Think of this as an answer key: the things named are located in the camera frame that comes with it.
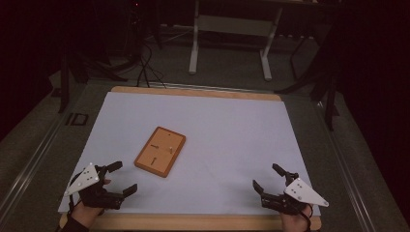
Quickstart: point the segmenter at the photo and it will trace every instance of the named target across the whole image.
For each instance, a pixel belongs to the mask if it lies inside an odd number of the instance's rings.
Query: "robotic hand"
[[[103,185],[106,172],[113,172],[122,166],[123,163],[120,161],[109,166],[96,166],[90,163],[82,172],[76,174],[64,192],[65,196],[70,197],[70,212],[73,211],[73,193],[76,192],[85,206],[119,210],[124,199],[137,191],[137,184],[124,189],[123,193],[108,192]]]
[[[262,207],[287,215],[302,215],[307,220],[307,231],[310,231],[310,220],[302,213],[302,210],[310,205],[328,207],[329,203],[302,181],[298,173],[287,172],[275,163],[272,165],[272,168],[280,176],[286,178],[286,189],[284,194],[272,195],[265,193],[264,189],[253,180],[253,188],[261,197]]]

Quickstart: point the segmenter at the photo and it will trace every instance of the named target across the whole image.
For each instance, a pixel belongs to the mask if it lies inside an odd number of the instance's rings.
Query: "wooden table edge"
[[[135,94],[156,94],[156,95],[175,95],[175,96],[192,96],[208,98],[227,98],[227,99],[244,99],[244,100],[266,100],[281,102],[281,98],[275,94],[258,94],[230,91],[215,90],[192,90],[192,89],[159,89],[159,88],[141,88],[129,86],[115,86],[111,89],[115,93],[135,93]]]
[[[312,230],[320,229],[320,216],[310,219]],[[67,222],[67,214],[60,218],[60,226]],[[275,230],[281,229],[281,219],[275,216],[241,215],[158,215],[158,214],[110,214],[97,217],[93,230]]]

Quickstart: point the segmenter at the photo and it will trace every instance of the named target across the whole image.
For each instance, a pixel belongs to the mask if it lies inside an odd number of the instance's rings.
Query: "wooden block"
[[[181,152],[185,141],[184,135],[157,127],[136,157],[134,164],[165,178]]]

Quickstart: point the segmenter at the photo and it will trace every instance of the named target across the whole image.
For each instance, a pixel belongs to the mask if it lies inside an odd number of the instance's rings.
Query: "white tabletop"
[[[133,164],[156,127],[187,137],[166,178]],[[117,160],[124,166],[106,175],[107,190],[138,184],[138,191],[112,214],[276,214],[261,207],[252,187],[254,179],[271,194],[283,192],[285,180],[272,163],[310,185],[282,101],[108,93],[73,175],[90,162]],[[68,200],[59,212],[69,210]]]

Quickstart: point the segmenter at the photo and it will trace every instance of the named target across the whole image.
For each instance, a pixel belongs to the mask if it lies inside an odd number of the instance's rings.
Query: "white table leg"
[[[195,1],[195,17],[193,19],[193,45],[190,53],[190,74],[196,73],[196,63],[198,62],[198,17],[199,17],[199,0]]]
[[[272,80],[271,68],[269,67],[269,61],[268,61],[268,53],[269,53],[269,50],[271,49],[271,44],[272,44],[272,41],[274,40],[275,33],[278,28],[278,23],[280,20],[281,12],[282,12],[282,8],[279,8],[277,11],[277,15],[275,17],[275,21],[272,23],[272,28],[269,33],[266,46],[264,49],[260,50],[260,60],[262,63],[263,76],[265,77],[265,80],[267,81]]]

